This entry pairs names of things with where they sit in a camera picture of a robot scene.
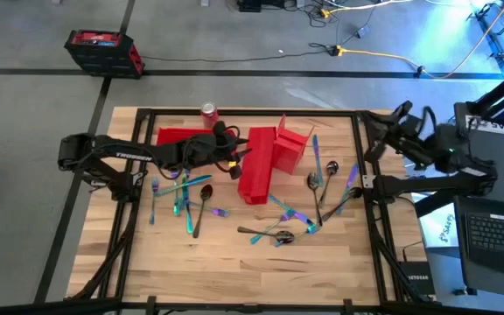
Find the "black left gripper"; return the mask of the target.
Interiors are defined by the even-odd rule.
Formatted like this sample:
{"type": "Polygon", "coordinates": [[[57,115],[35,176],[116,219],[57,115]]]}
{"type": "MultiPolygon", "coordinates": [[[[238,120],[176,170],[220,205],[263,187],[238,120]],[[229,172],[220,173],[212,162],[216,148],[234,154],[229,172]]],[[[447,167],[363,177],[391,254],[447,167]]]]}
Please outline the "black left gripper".
{"type": "Polygon", "coordinates": [[[248,139],[239,138],[238,127],[227,126],[223,121],[219,121],[209,132],[190,136],[178,142],[177,146],[181,156],[181,165],[186,169],[220,162],[227,162],[233,167],[239,159],[251,152],[251,149],[236,152],[239,145],[248,142],[248,139]]]}

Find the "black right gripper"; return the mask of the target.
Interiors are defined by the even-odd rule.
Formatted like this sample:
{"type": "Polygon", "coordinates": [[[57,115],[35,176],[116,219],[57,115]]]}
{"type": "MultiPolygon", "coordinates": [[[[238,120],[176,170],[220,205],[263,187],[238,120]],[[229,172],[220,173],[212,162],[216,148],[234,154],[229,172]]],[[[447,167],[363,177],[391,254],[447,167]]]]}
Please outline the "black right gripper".
{"type": "MultiPolygon", "coordinates": [[[[426,169],[430,165],[430,154],[424,148],[424,141],[419,137],[421,127],[424,125],[421,118],[407,115],[393,125],[393,119],[388,115],[365,114],[365,124],[373,130],[383,132],[388,130],[386,143],[394,148],[397,154],[402,154],[413,162],[416,169],[426,169]]],[[[373,141],[372,146],[363,155],[364,161],[371,164],[378,162],[386,148],[384,142],[373,141]]]]}

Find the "red plastic bin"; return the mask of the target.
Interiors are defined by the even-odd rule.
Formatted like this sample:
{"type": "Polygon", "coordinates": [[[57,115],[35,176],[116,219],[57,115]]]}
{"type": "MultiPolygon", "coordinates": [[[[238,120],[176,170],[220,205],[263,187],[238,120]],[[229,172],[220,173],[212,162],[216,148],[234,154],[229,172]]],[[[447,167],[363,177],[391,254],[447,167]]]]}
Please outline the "red plastic bin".
{"type": "Polygon", "coordinates": [[[246,154],[242,161],[242,175],[237,191],[248,205],[266,204],[270,190],[272,156],[276,129],[253,127],[248,131],[246,154]]]}
{"type": "Polygon", "coordinates": [[[236,139],[232,130],[217,135],[211,129],[159,128],[157,132],[157,145],[197,143],[215,147],[234,144],[236,139]]]}
{"type": "Polygon", "coordinates": [[[312,135],[298,134],[285,127],[286,116],[283,115],[276,129],[276,139],[273,146],[272,167],[279,171],[293,174],[305,152],[305,147],[312,135]]]}

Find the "red soda can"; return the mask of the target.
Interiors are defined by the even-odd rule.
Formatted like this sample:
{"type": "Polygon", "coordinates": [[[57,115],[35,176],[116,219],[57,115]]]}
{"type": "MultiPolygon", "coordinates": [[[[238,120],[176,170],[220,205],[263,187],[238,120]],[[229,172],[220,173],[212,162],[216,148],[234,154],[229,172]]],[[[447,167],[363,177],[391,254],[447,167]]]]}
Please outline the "red soda can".
{"type": "Polygon", "coordinates": [[[200,106],[200,115],[205,129],[212,129],[219,120],[217,107],[210,101],[200,106]]]}

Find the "white printed sheet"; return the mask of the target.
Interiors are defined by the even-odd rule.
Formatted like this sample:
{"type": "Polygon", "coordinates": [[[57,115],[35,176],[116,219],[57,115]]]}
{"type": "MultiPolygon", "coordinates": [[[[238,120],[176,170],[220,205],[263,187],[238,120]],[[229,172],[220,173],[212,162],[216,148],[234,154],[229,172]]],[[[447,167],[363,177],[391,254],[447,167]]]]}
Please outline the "white printed sheet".
{"type": "Polygon", "coordinates": [[[454,205],[443,206],[419,219],[427,249],[459,245],[454,205]]]}

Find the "black power strip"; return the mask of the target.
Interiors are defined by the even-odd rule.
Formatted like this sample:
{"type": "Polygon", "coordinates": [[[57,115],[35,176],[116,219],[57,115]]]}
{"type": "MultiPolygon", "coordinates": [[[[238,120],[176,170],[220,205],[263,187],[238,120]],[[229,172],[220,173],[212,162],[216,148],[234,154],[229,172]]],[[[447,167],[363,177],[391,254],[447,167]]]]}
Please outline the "black power strip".
{"type": "Polygon", "coordinates": [[[239,12],[261,12],[262,0],[236,0],[239,12]]]}

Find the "black laptop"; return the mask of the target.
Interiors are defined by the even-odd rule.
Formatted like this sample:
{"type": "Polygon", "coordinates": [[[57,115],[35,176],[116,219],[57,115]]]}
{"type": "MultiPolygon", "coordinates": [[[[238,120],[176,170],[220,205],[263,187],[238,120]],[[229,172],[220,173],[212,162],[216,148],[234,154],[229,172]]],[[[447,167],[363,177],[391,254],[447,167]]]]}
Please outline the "black laptop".
{"type": "Polygon", "coordinates": [[[504,202],[457,197],[453,206],[465,285],[504,295],[504,202]]]}

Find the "red and black toolbox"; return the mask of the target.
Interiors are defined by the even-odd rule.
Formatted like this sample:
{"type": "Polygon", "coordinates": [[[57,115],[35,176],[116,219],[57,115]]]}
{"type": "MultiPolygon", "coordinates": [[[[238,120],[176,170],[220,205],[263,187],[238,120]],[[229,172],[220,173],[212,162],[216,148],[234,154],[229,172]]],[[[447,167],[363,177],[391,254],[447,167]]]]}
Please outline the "red and black toolbox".
{"type": "Polygon", "coordinates": [[[143,76],[144,63],[134,40],[120,32],[73,30],[64,48],[91,76],[135,80],[143,76]]]}

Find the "black network switch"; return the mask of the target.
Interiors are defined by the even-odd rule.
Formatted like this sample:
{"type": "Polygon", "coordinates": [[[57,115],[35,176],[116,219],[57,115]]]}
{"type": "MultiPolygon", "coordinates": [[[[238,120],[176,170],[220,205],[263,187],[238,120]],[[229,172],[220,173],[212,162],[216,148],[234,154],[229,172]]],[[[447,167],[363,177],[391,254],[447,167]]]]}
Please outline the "black network switch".
{"type": "Polygon", "coordinates": [[[400,262],[400,267],[421,294],[435,294],[431,267],[428,262],[400,262]]]}

